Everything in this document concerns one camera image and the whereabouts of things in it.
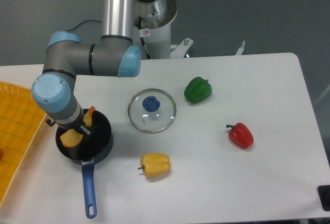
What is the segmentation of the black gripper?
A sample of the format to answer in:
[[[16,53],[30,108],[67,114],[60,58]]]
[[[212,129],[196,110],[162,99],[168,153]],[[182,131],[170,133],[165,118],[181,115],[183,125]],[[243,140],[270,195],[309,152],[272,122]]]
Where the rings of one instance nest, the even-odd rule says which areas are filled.
[[[65,133],[66,131],[70,129],[75,129],[77,128],[79,133],[82,135],[90,135],[91,131],[84,126],[84,121],[83,119],[76,119],[72,122],[70,122],[68,119],[53,119],[53,118],[48,118],[45,121],[50,127],[52,127],[54,124],[58,125],[57,130],[60,133]]]

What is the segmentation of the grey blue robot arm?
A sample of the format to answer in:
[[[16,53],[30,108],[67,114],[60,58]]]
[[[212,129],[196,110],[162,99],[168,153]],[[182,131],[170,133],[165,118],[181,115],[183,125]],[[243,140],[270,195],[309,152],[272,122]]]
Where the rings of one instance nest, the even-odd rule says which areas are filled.
[[[63,129],[90,133],[74,96],[77,75],[135,77],[140,49],[133,44],[135,3],[155,0],[104,0],[100,44],[82,44],[67,31],[52,34],[41,76],[31,87],[37,105]]]

